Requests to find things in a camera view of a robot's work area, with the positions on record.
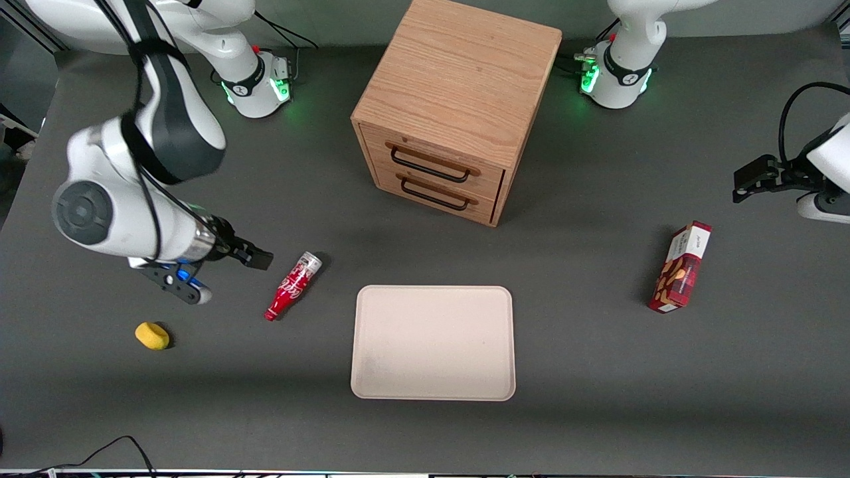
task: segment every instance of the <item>wall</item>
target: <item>wall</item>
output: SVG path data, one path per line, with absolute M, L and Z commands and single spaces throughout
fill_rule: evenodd
M 38 131 L 58 78 L 53 54 L 0 18 L 0 103 Z
M 462 3 L 554 26 L 565 38 L 594 37 L 614 16 L 604 0 L 460 0 Z M 842 0 L 720 0 L 665 17 L 671 36 L 711 37 L 785 33 L 817 25 Z M 321 45 L 385 44 L 409 0 L 257 0 L 272 21 Z M 241 29 L 253 43 L 283 44 L 265 24 Z

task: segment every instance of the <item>green led light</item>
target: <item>green led light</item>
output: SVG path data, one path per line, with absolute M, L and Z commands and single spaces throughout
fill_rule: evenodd
M 283 103 L 286 100 L 289 100 L 289 82 L 286 80 L 275 80 L 274 78 L 269 78 L 269 84 L 275 90 L 275 94 L 277 95 L 277 99 Z
M 224 86 L 224 82 L 221 82 L 221 88 L 224 90 L 224 94 L 227 94 L 227 102 L 233 105 L 233 98 L 230 98 L 230 91 Z
M 643 86 L 640 87 L 640 92 L 643 93 L 646 91 L 646 85 L 649 83 L 649 77 L 652 76 L 652 68 L 649 68 L 649 71 L 646 72 L 646 77 L 643 79 Z
M 584 77 L 581 78 L 581 89 L 587 94 L 593 91 L 593 87 L 596 86 L 596 80 L 599 78 L 599 67 L 594 65 L 590 70 L 585 72 Z

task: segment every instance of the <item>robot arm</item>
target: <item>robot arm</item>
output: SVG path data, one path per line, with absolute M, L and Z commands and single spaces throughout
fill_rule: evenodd
M 809 83 L 799 88 L 785 105 L 787 116 L 794 99 L 808 88 L 821 86 L 850 94 L 850 88 L 832 83 Z M 780 158 L 763 155 L 734 174 L 732 201 L 744 201 L 760 192 L 807 191 L 797 199 L 797 212 L 804 218 L 850 224 L 850 113 L 824 131 L 792 159 L 785 158 L 780 123 Z
M 153 94 L 140 107 L 137 90 L 131 111 L 71 137 L 69 175 L 54 197 L 54 222 L 77 244 L 128 257 L 164 289 L 203 302 L 209 291 L 194 278 L 203 261 L 231 256 L 266 269 L 272 255 L 236 237 L 226 220 L 205 217 L 165 190 L 214 172 L 224 157 L 224 134 L 159 13 L 148 3 L 97 1 Z
M 645 91 L 652 74 L 652 61 L 667 39 L 667 25 L 661 16 L 698 9 L 716 1 L 608 0 L 609 8 L 622 25 L 613 42 L 603 38 L 575 56 L 586 62 L 580 91 L 606 108 L 628 107 Z
M 95 0 L 26 0 L 56 30 L 88 46 L 117 53 L 122 39 Z M 235 27 L 254 13 L 254 0 L 150 0 L 161 22 L 204 55 L 222 78 L 227 98 L 245 117 L 266 117 L 290 99 L 289 64 L 254 51 Z

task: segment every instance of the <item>beige tray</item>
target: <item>beige tray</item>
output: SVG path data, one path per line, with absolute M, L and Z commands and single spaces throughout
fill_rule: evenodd
M 504 287 L 366 286 L 351 390 L 360 398 L 505 401 L 516 389 Z

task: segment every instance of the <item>drawer handle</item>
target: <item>drawer handle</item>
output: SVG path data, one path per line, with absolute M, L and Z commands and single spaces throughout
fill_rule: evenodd
M 420 166 L 414 162 L 405 161 L 399 157 L 396 157 L 395 153 L 399 152 L 399 148 L 397 146 L 393 146 L 393 150 L 390 151 L 389 156 L 393 158 L 393 162 L 396 164 L 400 164 L 402 166 L 407 166 L 410 169 L 415 169 L 416 171 L 422 171 L 423 173 L 431 174 L 433 176 L 437 176 L 440 179 L 445 179 L 447 181 L 451 181 L 453 183 L 462 183 L 469 179 L 469 174 L 472 172 L 467 169 L 467 172 L 463 174 L 461 177 L 452 176 L 451 174 L 446 174 L 441 171 L 437 171 L 436 169 L 426 168 L 424 166 Z
M 407 184 L 407 178 L 401 178 L 401 190 L 402 191 L 406 192 L 407 194 L 410 194 L 411 196 L 416 196 L 420 199 L 424 199 L 425 201 L 430 201 L 430 202 L 433 202 L 434 204 L 439 204 L 440 206 L 442 206 L 444 208 L 454 209 L 456 211 L 463 211 L 469 205 L 469 199 L 465 199 L 463 201 L 463 205 L 458 206 L 456 204 L 452 204 L 451 202 L 446 202 L 446 201 L 443 201 L 442 199 L 437 199 L 436 197 L 431 197 L 431 196 L 424 194 L 424 193 L 421 193 L 419 191 L 414 191 L 412 189 L 408 189 L 408 188 L 405 187 L 406 184 Z

